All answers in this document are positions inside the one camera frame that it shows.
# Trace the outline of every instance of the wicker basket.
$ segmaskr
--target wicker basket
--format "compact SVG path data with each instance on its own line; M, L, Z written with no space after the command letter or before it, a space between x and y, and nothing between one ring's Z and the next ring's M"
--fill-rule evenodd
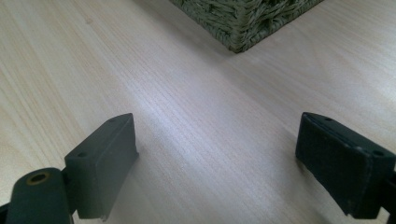
M322 0L170 0L229 50L245 51Z

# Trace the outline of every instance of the light wood tabletop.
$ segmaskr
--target light wood tabletop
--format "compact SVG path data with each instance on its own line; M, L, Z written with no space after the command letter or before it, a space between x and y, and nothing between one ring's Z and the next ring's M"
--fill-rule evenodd
M0 0L0 204L132 112L107 223L385 223L346 217L294 151L308 111L396 152L395 12L325 0L234 54L166 0Z

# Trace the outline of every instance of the screw hole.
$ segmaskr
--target screw hole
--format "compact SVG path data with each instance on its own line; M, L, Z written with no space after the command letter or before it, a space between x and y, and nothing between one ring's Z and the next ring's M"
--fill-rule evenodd
M376 156L384 156L384 153L381 152L381 151L374 151L373 153L374 153L374 155L376 155Z
M78 155L77 155L78 157L86 157L87 156L87 153L86 152L80 152L80 153L78 153Z
M37 184L41 184L44 181L46 181L49 178L50 174L47 172L42 172L42 173L38 173L35 175L31 175L28 179L27 179L27 184L28 185L37 185Z

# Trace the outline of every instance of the wood grain surface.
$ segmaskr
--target wood grain surface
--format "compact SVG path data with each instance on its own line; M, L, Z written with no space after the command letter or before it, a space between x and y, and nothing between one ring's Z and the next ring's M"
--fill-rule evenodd
M132 112L107 223L385 223L345 217L294 150L309 111L396 152L395 12L326 0L233 54L166 0L0 0L0 204Z

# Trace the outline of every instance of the woven basket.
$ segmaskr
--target woven basket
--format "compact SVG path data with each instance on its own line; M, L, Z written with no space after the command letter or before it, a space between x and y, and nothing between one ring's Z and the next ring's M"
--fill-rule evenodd
M322 0L170 0L229 50L245 51Z

